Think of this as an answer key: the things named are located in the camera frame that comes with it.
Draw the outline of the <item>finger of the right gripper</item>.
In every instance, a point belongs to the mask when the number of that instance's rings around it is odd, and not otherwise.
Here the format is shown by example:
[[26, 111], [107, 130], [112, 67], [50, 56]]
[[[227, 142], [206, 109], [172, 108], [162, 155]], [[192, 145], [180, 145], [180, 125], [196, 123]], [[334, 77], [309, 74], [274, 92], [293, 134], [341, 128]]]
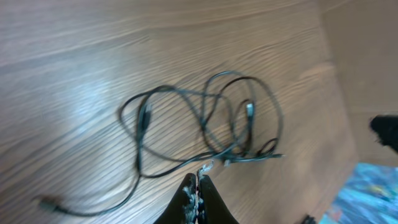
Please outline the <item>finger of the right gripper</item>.
[[377, 115], [371, 120], [370, 128], [381, 145], [389, 146], [397, 153], [397, 115]]

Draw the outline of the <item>cardboard back board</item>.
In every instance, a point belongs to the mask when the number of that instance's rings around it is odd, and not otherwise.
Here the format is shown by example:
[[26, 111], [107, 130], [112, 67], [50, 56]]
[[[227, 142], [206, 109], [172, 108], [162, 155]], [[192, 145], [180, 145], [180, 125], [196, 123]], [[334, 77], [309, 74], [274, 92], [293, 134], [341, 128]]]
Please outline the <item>cardboard back board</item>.
[[369, 124], [397, 114], [397, 1], [319, 0], [361, 162], [396, 166]]

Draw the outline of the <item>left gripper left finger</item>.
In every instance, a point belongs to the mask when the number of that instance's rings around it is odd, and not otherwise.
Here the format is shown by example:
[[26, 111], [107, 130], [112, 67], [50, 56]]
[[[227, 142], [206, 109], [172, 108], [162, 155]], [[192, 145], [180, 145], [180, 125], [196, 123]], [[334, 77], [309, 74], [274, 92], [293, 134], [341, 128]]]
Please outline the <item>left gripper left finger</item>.
[[188, 173], [154, 224], [194, 224], [197, 219], [197, 178]]

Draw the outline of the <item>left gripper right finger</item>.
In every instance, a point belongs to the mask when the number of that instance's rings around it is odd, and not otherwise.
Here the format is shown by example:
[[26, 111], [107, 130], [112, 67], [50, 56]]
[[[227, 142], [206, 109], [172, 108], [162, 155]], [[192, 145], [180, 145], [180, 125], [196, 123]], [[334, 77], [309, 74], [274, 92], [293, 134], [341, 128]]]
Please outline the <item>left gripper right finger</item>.
[[218, 193], [210, 176], [206, 173], [214, 166], [214, 160], [203, 164], [197, 170], [198, 177], [198, 213], [199, 224], [238, 224]]

